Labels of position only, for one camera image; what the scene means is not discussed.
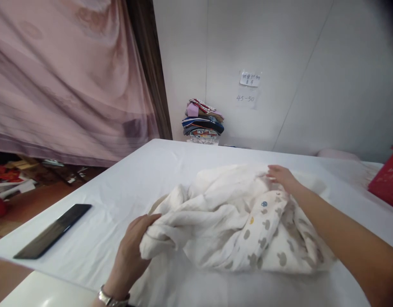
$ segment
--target red plastic container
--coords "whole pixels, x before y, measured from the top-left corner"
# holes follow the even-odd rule
[[[368,190],[393,206],[393,155],[370,182]]]

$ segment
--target white blanket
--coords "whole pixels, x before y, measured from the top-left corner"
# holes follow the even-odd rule
[[[301,208],[265,177],[265,165],[232,165],[201,171],[189,187],[178,185],[154,213],[141,256],[183,249],[199,268],[310,274],[328,270],[335,257]],[[327,188],[295,175],[321,196]]]

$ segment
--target hand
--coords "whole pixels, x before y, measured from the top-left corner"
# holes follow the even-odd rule
[[[297,179],[292,175],[288,168],[280,165],[269,165],[269,173],[266,177],[273,178],[271,181],[280,183],[288,193],[292,193],[293,189],[300,185]]]
[[[124,300],[133,284],[142,276],[151,260],[141,258],[140,243],[148,226],[160,218],[160,214],[143,215],[129,224],[119,244],[110,277],[104,292],[116,300]]]

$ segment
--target watch strap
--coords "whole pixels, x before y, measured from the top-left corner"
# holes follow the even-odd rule
[[[105,306],[111,306],[111,307],[127,307],[128,306],[128,300],[129,300],[129,294],[123,301],[117,301],[113,299],[112,297],[108,296],[106,293],[103,291],[104,285],[101,286],[98,292],[98,299],[105,304]]]

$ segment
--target smartphone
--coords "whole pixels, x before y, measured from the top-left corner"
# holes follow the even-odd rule
[[[38,259],[48,251],[74,225],[92,205],[75,204],[48,226],[33,241],[26,245],[13,258]]]

